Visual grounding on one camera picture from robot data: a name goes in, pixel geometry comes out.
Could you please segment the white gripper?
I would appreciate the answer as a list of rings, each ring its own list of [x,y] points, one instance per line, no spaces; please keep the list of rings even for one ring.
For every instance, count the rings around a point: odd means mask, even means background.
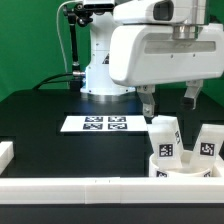
[[[181,106],[194,110],[202,80],[224,74],[224,26],[208,21],[207,0],[131,0],[113,19],[109,74],[138,86],[145,117],[154,116],[154,84],[187,81]]]

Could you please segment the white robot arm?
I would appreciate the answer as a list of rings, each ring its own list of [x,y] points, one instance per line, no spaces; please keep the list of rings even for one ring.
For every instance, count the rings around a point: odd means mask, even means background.
[[[96,21],[91,27],[88,87],[95,94],[96,72],[109,75],[116,90],[135,87],[143,114],[154,114],[157,84],[184,82],[186,110],[196,107],[203,81],[224,73],[224,24],[207,18],[206,0],[84,0]]]

